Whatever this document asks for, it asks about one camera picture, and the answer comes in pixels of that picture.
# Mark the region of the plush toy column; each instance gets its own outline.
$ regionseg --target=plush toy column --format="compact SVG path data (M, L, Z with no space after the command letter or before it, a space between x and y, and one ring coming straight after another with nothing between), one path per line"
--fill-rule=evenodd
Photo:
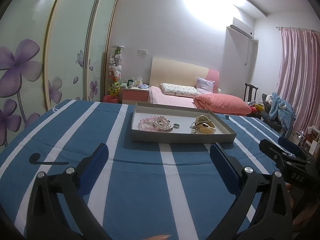
M109 60L109 84L108 94L117 97L120 91L121 70L122 70L122 49L123 46L113 46L116 50Z

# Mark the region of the pink curtain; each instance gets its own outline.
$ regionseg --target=pink curtain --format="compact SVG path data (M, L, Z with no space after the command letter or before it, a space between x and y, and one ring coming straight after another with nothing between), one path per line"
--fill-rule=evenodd
M320 33L282 29L277 94L296 111L293 131L320 126Z

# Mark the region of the dark wooden chair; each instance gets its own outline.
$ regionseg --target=dark wooden chair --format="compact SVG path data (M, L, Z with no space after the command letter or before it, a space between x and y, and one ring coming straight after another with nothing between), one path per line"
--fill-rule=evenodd
M248 92L248 100L245 101L245 95L247 94L247 88L249 87L249 92ZM252 91L253 89L256 90L255 94L254 94L254 100L256 100L256 96L257 96L257 90L259 88L256 88L255 86L251 85L251 84L245 84L245 91L244 91L244 98L243 98L243 101L244 102L251 102L252 101Z

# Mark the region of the lavender pillow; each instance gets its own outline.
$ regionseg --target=lavender pillow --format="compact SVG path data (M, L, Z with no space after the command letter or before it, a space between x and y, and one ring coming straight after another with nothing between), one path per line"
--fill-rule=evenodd
M197 77L197 87L196 89L201 94L213 94L213 86L215 81L205 80L203 78Z

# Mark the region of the cup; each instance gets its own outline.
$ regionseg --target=cup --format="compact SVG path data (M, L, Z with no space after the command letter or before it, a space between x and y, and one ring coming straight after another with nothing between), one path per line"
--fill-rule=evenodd
M129 88L133 88L134 87L134 81L129 81Z

